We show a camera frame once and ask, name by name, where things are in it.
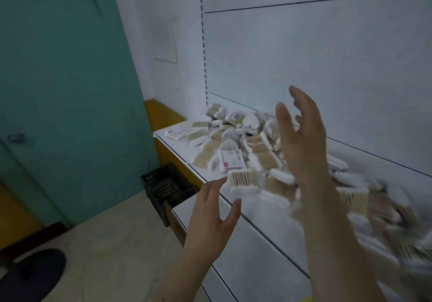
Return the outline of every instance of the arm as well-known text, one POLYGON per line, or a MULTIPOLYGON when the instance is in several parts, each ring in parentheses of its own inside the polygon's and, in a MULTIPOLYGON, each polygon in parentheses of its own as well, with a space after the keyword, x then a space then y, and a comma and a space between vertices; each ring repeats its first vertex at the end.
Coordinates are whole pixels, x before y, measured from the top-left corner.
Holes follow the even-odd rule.
POLYGON ((326 131, 315 102, 289 88, 301 116, 294 130, 283 103, 276 106, 282 150, 302 192, 312 293, 320 302, 384 302, 328 173, 326 131))
POLYGON ((225 248, 240 217, 236 200, 226 220, 219 216, 219 190, 226 178, 203 185, 193 206, 186 242, 175 265, 156 295, 157 302, 192 302, 210 266, 225 248))

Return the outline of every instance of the person's left hand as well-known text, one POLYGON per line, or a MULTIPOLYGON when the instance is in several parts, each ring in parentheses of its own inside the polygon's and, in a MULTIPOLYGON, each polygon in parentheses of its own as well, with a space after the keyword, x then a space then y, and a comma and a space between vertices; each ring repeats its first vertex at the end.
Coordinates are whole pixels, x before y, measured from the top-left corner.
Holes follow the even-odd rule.
POLYGON ((210 267, 225 248, 241 213, 241 199, 235 200, 226 220, 219 216, 219 190, 226 177, 202 186, 193 206, 184 257, 210 267))

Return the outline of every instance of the yellow object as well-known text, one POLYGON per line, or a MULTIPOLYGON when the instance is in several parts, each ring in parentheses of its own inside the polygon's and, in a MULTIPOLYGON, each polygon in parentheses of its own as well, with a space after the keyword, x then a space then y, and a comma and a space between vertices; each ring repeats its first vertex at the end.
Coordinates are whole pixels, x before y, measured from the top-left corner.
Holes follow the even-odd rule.
MULTIPOLYGON (((169 107, 166 107, 157 100, 146 100, 145 105, 147 108, 148 119, 150 120, 150 126, 152 131, 163 129, 183 121, 186 121, 184 117, 176 113, 169 107)), ((166 148, 159 140, 154 138, 156 151, 159 155, 161 164, 173 163, 181 173, 190 181, 190 183, 198 188, 201 188, 202 181, 195 176, 168 148, 166 148)))
POLYGON ((0 180, 0 249, 42 229, 40 222, 0 180))

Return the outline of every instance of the black crate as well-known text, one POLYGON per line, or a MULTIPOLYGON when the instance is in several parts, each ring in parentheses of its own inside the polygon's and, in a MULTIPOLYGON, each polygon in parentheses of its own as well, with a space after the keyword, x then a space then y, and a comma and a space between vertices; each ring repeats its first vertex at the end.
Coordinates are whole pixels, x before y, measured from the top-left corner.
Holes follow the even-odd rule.
POLYGON ((152 202, 165 227, 169 227, 169 220, 165 213, 164 202, 166 201, 171 207, 175 207, 195 194, 192 184, 171 163, 141 176, 141 179, 147 197, 152 202))

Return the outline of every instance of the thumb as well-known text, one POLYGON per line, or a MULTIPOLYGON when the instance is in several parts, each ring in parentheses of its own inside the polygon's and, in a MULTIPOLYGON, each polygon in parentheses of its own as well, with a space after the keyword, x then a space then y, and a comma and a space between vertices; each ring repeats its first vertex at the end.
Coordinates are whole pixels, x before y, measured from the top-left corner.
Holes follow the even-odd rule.
POLYGON ((225 233, 228 235, 228 238, 230 238, 235 225, 237 224, 238 219, 241 215, 241 199, 236 199, 234 203, 232 204, 231 211, 228 214, 228 217, 224 221, 222 221, 222 228, 225 231, 225 233))
POLYGON ((280 140, 282 145, 285 142, 291 143, 297 139, 297 133, 295 132, 293 120, 291 114, 289 114, 283 102, 276 105, 276 120, 280 132, 280 140))

